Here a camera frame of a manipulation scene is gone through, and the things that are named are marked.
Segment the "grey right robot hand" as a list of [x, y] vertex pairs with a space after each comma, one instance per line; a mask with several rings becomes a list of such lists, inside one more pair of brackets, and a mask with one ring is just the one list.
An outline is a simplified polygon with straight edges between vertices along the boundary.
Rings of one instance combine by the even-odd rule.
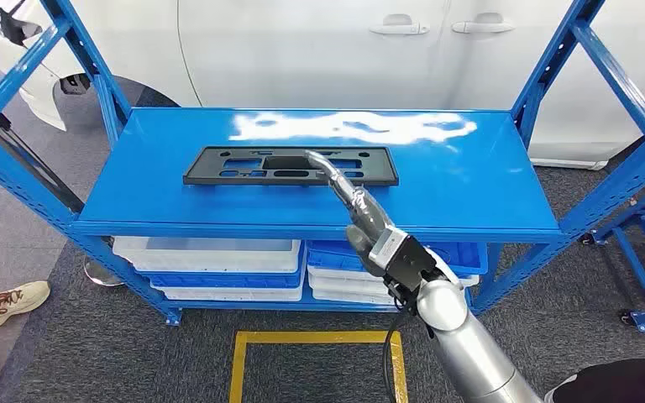
[[374, 197], [362, 186], [355, 186], [330, 160], [318, 152], [304, 150], [307, 161], [320, 170], [328, 184], [349, 212], [351, 224], [345, 236], [359, 256], [364, 268], [375, 277], [383, 277], [385, 269], [370, 259], [370, 252], [382, 232], [392, 224]]

